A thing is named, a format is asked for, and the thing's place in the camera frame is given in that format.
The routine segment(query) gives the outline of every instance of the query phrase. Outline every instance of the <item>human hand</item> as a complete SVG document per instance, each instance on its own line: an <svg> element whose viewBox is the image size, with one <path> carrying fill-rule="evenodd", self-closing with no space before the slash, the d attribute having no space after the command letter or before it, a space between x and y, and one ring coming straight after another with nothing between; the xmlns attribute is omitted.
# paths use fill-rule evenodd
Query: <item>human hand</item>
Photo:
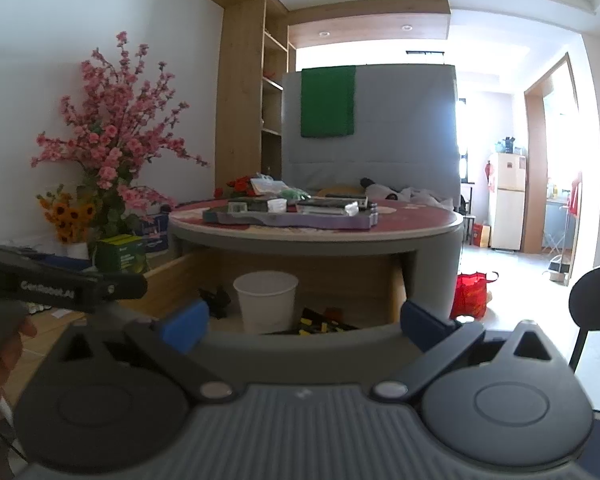
<svg viewBox="0 0 600 480"><path fill-rule="evenodd" d="M0 388L7 382L9 374L15 368L22 355L22 339L20 338L20 334L34 337L37 333L36 326L31 321L31 318L27 317L18 327L18 332L5 342L0 352Z"/></svg>

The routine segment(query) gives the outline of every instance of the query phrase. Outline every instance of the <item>purple tray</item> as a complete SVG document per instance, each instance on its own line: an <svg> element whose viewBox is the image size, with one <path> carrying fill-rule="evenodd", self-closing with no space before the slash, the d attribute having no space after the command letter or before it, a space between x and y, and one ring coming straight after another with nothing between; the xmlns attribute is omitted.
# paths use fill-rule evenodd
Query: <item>purple tray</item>
<svg viewBox="0 0 600 480"><path fill-rule="evenodd" d="M202 213L206 224L249 224L269 227L312 227L314 229L369 230L378 224L378 213L361 211L355 216L315 215L300 213L229 213L227 206L213 207Z"/></svg>

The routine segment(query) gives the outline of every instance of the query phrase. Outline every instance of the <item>door frame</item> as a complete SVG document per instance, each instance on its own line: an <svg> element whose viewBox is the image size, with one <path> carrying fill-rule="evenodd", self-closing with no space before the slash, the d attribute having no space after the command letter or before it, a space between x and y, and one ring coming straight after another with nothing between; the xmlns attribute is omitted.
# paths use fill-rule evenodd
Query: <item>door frame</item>
<svg viewBox="0 0 600 480"><path fill-rule="evenodd" d="M578 107L575 80L569 54L565 54L538 81L525 92L526 123L528 129L528 153L526 160L526 197L525 213L522 225L523 253L542 252L544 237L544 213L546 210L547 146L546 119L544 116L544 97L553 91L552 76L556 70L567 65L571 78L573 97ZM579 219L576 220L576 234L573 241L573 253L578 240Z"/></svg>

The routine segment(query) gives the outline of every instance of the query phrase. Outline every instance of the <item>wooden cabinet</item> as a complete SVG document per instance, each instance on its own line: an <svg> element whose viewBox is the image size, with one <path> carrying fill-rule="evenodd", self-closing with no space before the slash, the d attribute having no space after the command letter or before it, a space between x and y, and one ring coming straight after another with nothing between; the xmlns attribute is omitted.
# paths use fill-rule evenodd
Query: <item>wooden cabinet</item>
<svg viewBox="0 0 600 480"><path fill-rule="evenodd" d="M216 111L216 187L246 174L282 176L285 14L269 0L224 9Z"/></svg>

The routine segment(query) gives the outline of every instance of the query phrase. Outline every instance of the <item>cardboard box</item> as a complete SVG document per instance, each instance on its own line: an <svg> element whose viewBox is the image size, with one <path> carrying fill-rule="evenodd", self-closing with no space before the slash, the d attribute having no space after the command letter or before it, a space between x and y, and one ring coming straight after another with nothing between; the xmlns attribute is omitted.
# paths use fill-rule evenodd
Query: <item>cardboard box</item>
<svg viewBox="0 0 600 480"><path fill-rule="evenodd" d="M144 240L139 236L118 235L99 240L95 256L100 272L146 272Z"/></svg>
<svg viewBox="0 0 600 480"><path fill-rule="evenodd" d="M141 220L136 235L142 237L145 253L158 253L169 248L168 225L168 213L149 215L146 219Z"/></svg>
<svg viewBox="0 0 600 480"><path fill-rule="evenodd" d="M491 227L488 225L474 224L473 243L478 247L489 247L489 238L491 237Z"/></svg>

